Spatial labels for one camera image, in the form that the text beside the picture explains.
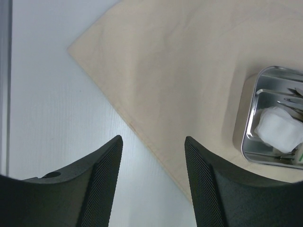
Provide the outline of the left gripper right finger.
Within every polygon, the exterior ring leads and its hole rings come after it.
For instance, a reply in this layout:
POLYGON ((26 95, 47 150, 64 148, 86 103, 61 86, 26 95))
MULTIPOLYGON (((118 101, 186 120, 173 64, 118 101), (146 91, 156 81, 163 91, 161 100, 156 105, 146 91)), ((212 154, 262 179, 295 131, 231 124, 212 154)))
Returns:
POLYGON ((303 183, 247 171, 185 139, 187 174, 198 227, 301 227, 303 183))

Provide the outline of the beige cloth drape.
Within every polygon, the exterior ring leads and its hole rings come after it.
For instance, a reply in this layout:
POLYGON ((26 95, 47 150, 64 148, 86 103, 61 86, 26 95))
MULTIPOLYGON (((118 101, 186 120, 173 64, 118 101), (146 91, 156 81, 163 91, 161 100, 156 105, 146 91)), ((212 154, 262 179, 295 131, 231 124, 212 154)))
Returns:
POLYGON ((302 180, 246 161, 233 141, 246 78, 303 67, 302 1, 123 0, 68 51, 188 198, 187 136, 256 174, 302 180))

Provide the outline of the green sachet packet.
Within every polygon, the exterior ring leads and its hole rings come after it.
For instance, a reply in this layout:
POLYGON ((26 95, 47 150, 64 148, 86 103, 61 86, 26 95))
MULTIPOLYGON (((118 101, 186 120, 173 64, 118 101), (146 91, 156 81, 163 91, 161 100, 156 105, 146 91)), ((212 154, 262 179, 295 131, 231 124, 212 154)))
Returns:
POLYGON ((296 151, 294 163, 296 165, 302 165, 303 164, 303 146, 300 146, 298 148, 298 150, 296 151))

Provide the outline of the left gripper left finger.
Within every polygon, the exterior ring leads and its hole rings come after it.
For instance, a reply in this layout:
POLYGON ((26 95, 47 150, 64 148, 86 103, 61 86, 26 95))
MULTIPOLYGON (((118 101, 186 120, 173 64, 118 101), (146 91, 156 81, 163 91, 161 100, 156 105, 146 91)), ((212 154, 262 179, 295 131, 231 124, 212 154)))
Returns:
POLYGON ((106 227, 121 163, 123 140, 38 178, 0 178, 3 227, 106 227))

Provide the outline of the steel tweezers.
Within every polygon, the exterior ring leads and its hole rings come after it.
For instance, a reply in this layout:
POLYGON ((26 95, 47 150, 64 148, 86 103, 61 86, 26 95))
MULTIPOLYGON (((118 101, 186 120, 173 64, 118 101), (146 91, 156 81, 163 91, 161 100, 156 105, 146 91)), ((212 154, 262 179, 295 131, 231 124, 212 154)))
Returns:
POLYGON ((290 91, 292 94, 297 96, 303 96, 303 90, 300 88, 287 88, 288 91, 290 91))
POLYGON ((283 98, 277 100, 277 103, 284 104, 287 106, 303 106, 303 99, 299 97, 293 97, 293 98, 283 98))

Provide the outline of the white gauze pad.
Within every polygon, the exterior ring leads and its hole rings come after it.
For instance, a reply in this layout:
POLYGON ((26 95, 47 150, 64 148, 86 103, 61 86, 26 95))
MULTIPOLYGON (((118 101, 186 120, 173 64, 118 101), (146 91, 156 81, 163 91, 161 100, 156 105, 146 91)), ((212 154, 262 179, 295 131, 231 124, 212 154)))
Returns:
POLYGON ((255 133, 267 145, 290 153, 303 142, 303 123, 279 107, 264 109, 255 133))

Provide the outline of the stainless steel tray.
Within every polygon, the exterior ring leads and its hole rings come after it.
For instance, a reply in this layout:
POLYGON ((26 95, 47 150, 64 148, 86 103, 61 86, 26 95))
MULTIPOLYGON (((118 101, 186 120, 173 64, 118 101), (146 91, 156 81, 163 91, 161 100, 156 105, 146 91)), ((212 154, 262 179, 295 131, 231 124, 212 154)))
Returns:
POLYGON ((243 116, 245 120, 237 119, 238 125, 234 131, 242 132, 242 136, 235 135, 233 139, 240 142, 239 147, 247 160, 259 164, 302 169, 303 165, 294 163, 296 148, 290 154, 282 154, 266 145, 255 133, 262 111, 270 107, 280 107, 294 119, 303 121, 303 107, 277 103, 277 100, 283 98, 303 98, 287 90, 296 87, 303 89, 303 73, 278 66, 265 68, 245 81, 238 111, 238 116, 243 116))

